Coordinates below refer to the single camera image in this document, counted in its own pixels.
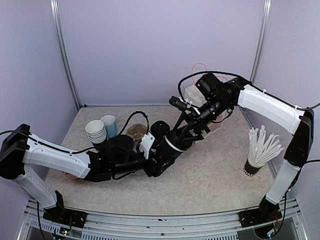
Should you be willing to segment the light blue ceramic mug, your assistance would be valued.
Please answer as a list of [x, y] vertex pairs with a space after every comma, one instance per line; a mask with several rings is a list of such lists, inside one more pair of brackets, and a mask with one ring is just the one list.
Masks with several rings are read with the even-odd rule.
[[100, 120], [104, 124], [107, 139], [114, 138], [118, 135], [116, 118], [113, 115], [105, 115]]

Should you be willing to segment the bundle of white wrapped straws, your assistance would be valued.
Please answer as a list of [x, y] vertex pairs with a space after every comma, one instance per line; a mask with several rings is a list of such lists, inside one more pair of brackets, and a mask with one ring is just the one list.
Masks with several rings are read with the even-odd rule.
[[277, 157], [285, 148], [278, 139], [279, 135], [271, 133], [267, 136], [265, 126], [252, 127], [249, 132], [248, 162], [255, 168], [261, 168]]

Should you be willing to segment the aluminium front frame rail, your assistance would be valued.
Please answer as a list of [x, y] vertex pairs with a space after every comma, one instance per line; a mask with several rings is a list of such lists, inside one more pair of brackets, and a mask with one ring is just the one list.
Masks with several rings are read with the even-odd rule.
[[[66, 240], [245, 240], [257, 239], [254, 228], [271, 224], [242, 227], [240, 210], [172, 216], [113, 214], [87, 210], [83, 228], [72, 227], [67, 236], [59, 230], [63, 224], [40, 220], [42, 231], [49, 240], [52, 234]], [[285, 220], [281, 230], [271, 240], [310, 240], [298, 203], [286, 201]], [[37, 203], [30, 199], [22, 216], [17, 240], [43, 240], [39, 232]]]

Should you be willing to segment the black paper coffee cup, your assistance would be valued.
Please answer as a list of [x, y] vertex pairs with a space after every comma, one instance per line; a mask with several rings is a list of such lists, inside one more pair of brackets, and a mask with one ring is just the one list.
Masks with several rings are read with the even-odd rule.
[[170, 126], [163, 120], [158, 120], [152, 124], [150, 128], [151, 134], [157, 139], [162, 138], [167, 131], [170, 130]]

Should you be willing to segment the brown cardboard cup carrier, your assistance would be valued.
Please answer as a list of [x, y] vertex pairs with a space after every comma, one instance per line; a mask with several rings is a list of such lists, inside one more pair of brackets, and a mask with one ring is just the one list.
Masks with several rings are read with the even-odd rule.
[[129, 127], [126, 131], [126, 135], [132, 138], [134, 142], [138, 142], [147, 133], [147, 126], [136, 123]]

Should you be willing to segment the black cup holding straws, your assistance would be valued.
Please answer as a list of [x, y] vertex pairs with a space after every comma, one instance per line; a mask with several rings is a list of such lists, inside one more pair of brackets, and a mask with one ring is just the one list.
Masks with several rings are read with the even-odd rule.
[[243, 172], [246, 176], [248, 177], [253, 177], [254, 175], [256, 175], [259, 170], [262, 168], [261, 165], [256, 165], [254, 163], [252, 163], [249, 158], [247, 158], [245, 165], [243, 167]]

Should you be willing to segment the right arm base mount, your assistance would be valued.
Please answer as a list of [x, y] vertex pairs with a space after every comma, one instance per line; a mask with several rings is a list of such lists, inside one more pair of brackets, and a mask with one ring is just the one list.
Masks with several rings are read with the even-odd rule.
[[245, 209], [238, 213], [242, 228], [260, 225], [281, 219], [282, 213], [278, 205], [259, 206], [258, 208]]

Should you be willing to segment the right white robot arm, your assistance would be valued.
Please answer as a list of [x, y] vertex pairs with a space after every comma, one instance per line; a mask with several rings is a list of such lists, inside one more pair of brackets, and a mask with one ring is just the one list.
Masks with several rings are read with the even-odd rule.
[[274, 205], [290, 189], [309, 158], [314, 137], [314, 112], [311, 107], [301, 108], [288, 103], [240, 75], [232, 73], [232, 79], [222, 82], [217, 74], [217, 71], [200, 71], [190, 75], [191, 78], [200, 76], [195, 85], [204, 96], [205, 103], [202, 106], [186, 102], [183, 96], [170, 99], [170, 103], [182, 112], [174, 127], [177, 135], [174, 143], [183, 146], [199, 141], [203, 131], [209, 132], [209, 123], [235, 107], [260, 115], [269, 126], [288, 136], [282, 165], [264, 197], [268, 202], [255, 212], [260, 222], [266, 222], [275, 214]]

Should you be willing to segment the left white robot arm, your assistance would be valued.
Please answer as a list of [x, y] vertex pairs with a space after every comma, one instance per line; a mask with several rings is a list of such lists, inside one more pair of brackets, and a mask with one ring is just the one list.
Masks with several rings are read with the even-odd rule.
[[3, 134], [7, 137], [0, 149], [0, 176], [19, 184], [61, 223], [70, 218], [69, 209], [64, 207], [60, 193], [51, 189], [31, 165], [66, 172], [88, 182], [104, 182], [120, 180], [139, 170], [158, 177], [173, 163], [173, 159], [162, 159], [152, 152], [150, 133], [142, 138], [138, 152], [133, 150], [133, 140], [123, 134], [80, 151], [44, 141], [32, 134], [27, 124]]

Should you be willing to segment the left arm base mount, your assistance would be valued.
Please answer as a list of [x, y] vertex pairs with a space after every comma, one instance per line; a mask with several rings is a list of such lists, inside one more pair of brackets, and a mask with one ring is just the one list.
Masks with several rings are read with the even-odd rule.
[[50, 208], [44, 211], [43, 218], [55, 223], [83, 229], [87, 215], [84, 211], [68, 208]]

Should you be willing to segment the white paper takeout bag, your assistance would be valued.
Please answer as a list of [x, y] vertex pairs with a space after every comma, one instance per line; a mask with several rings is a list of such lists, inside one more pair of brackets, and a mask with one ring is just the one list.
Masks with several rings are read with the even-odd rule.
[[[192, 66], [191, 74], [193, 74], [195, 72], [195, 70], [206, 70], [207, 71], [208, 69], [204, 63], [198, 62]], [[183, 97], [185, 100], [187, 100], [191, 104], [193, 104], [197, 107], [201, 107], [207, 101], [205, 100], [205, 97], [200, 92], [200, 90], [196, 87], [195, 78], [192, 77], [191, 79], [192, 79], [192, 85], [189, 85], [185, 88]], [[212, 123], [211, 122], [208, 125], [208, 128], [210, 129], [211, 132], [215, 133], [218, 130], [222, 129], [222, 123]]]

